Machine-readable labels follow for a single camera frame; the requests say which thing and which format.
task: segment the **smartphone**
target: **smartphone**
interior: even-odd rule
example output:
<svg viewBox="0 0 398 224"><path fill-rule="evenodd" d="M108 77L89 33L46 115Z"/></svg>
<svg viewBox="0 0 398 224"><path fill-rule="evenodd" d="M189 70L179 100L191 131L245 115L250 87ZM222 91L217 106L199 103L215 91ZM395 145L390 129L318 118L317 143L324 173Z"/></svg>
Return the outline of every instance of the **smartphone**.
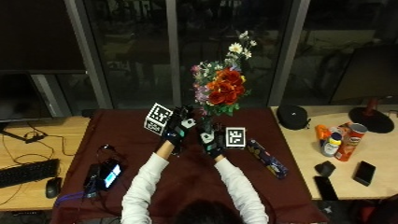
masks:
<svg viewBox="0 0 398 224"><path fill-rule="evenodd" d="M317 175L313 177L314 184L318 187L318 191L323 201L338 201L336 194L331 185L331 181L327 177Z"/></svg>
<svg viewBox="0 0 398 224"><path fill-rule="evenodd" d="M375 166L368 164L364 161L360 161L356 166L355 173L352 175L352 179L358 181L364 186L368 186L372 180L372 175L375 171Z"/></svg>

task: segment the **vase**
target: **vase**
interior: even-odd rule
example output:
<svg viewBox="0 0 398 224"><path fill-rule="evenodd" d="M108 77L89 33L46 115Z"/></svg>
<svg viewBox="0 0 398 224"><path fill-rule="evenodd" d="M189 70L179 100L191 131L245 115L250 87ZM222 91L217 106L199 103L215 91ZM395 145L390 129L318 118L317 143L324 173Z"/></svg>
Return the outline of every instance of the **vase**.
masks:
<svg viewBox="0 0 398 224"><path fill-rule="evenodd" d="M213 131L213 116L205 115L201 117L201 128L206 133Z"/></svg>

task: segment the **table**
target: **table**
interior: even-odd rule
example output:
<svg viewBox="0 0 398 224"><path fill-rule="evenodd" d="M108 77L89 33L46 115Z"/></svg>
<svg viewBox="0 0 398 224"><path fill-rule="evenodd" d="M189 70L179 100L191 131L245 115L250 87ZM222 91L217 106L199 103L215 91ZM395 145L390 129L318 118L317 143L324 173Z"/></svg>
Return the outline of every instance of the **table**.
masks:
<svg viewBox="0 0 398 224"><path fill-rule="evenodd" d="M396 194L398 185L395 183L398 174L396 162L396 140L398 140L398 118L390 115L395 124L391 133L366 133L348 161L339 161L334 157L328 158L321 154L319 144L315 138L314 126L323 124L327 127L338 126L347 121L351 106L303 106L311 119L311 128L298 131L281 127L299 172L310 189L314 200L321 199L313 177L318 175L314 166L330 161L335 170L330 176L331 184L339 200L383 199ZM392 105L378 107L382 112L388 112L396 108ZM351 179L356 163L367 161L375 166L375 173L368 187L364 187Z"/></svg>
<svg viewBox="0 0 398 224"><path fill-rule="evenodd" d="M122 210L122 197L130 180L158 147L159 137L142 127L149 109L97 110L90 120L78 152L69 166L60 197L84 190L90 164L98 163L98 147L114 147L124 174L112 189L100 191L93 199L68 200L52 209L52 223L68 224L77 220L117 216ZM254 138L289 169L282 180L263 167L249 150L229 149L225 153L231 164L249 178L270 219L282 223L324 222L327 218L313 204L311 195L298 171L291 151L269 108L241 109L233 117L214 118L227 127L245 127L246 137ZM214 161L202 152L195 129L183 139L183 151L170 157L170 163L161 173L157 191L147 207L154 223L167 223L181 208L206 199L234 208Z"/></svg>
<svg viewBox="0 0 398 224"><path fill-rule="evenodd" d="M74 154L81 143L81 139L85 135L85 127L88 122L89 119L86 118L70 117L65 119L32 121L29 124L48 135L62 136L65 138L65 154ZM32 132L32 129L25 123L12 123L8 126L6 131L18 136L24 136L25 133ZM21 140L2 135L0 135L0 141L0 168L14 164L9 158L9 154L13 158L26 153L37 153L44 156L49 156L50 154L50 149L40 143L25 144L25 142ZM61 141L62 139L54 136L48 136L41 140L42 143L54 149L52 158L60 159L60 177L65 177L73 156L64 155ZM18 161L29 162L42 160L44 158L38 156L26 156ZM37 182L28 182L21 186L21 188L20 185L1 188L0 203L2 203L14 192L17 193L6 203L0 205L0 211L50 210L56 199L48 199L45 196L46 182L48 179L44 179Z"/></svg>

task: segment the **keyboard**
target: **keyboard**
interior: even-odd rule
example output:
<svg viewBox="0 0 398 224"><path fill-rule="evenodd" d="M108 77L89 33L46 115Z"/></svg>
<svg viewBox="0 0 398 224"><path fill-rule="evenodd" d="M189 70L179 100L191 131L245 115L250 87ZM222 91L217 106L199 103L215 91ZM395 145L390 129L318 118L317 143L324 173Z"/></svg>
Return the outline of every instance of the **keyboard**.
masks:
<svg viewBox="0 0 398 224"><path fill-rule="evenodd" d="M0 188L57 176L58 166L60 160L52 159L0 169Z"/></svg>

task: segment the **black glove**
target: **black glove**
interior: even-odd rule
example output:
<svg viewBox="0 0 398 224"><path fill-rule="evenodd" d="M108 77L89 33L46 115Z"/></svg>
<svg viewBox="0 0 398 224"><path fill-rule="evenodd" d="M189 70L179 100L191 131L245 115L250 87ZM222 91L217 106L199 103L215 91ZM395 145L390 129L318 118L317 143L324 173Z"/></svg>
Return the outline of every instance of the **black glove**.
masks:
<svg viewBox="0 0 398 224"><path fill-rule="evenodd" d="M185 119L178 122L175 125L167 127L162 137L167 140L174 147L179 146L179 143L185 136L189 133L189 129L195 125L195 121L193 119Z"/></svg>
<svg viewBox="0 0 398 224"><path fill-rule="evenodd" d="M198 136L205 153L214 159L223 153L223 146L218 143L218 136L214 130L211 133L201 132Z"/></svg>

